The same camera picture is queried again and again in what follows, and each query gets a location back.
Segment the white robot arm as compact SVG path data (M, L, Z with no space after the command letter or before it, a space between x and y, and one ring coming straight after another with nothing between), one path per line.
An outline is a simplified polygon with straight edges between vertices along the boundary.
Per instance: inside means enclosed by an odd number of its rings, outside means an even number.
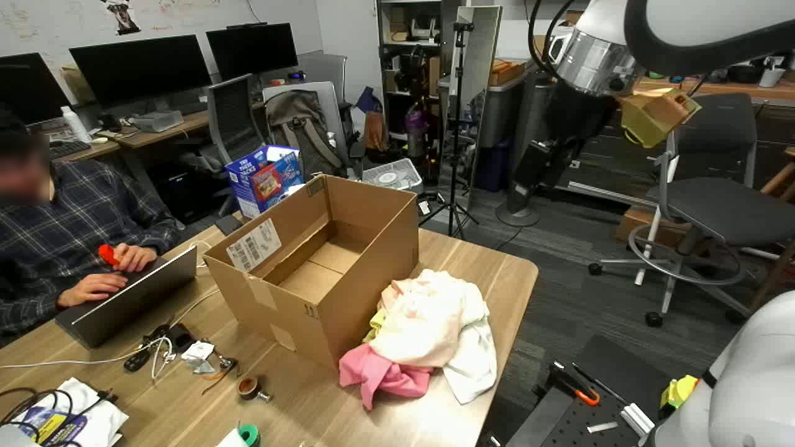
M689 77L795 46L795 0L589 0L551 70L618 94L651 70Z

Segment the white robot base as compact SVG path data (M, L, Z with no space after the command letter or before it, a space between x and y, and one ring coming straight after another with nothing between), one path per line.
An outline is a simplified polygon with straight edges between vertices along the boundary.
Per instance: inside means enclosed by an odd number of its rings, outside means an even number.
M795 447L795 289L757 307L653 447Z

